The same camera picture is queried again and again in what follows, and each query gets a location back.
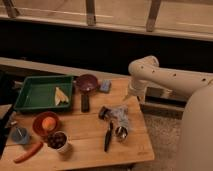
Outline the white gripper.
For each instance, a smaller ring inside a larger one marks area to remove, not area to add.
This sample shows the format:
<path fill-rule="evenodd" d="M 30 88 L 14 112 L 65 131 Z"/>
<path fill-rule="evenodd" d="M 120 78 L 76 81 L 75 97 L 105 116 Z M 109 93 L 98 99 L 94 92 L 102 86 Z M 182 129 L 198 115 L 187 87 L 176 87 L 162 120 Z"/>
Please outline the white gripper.
<path fill-rule="evenodd" d="M 124 97 L 124 101 L 128 100 L 131 96 L 139 98 L 145 97 L 146 84 L 140 80 L 131 80 L 128 85 L 128 94 Z"/>

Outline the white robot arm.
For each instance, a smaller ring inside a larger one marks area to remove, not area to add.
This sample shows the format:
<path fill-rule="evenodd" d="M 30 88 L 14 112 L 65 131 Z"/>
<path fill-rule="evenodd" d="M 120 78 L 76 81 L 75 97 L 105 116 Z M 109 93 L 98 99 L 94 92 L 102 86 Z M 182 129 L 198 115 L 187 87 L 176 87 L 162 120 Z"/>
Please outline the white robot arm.
<path fill-rule="evenodd" d="M 188 97 L 175 171 L 213 171 L 213 73 L 161 68 L 155 56 L 132 61 L 128 95 L 145 101 L 148 82 Z"/>

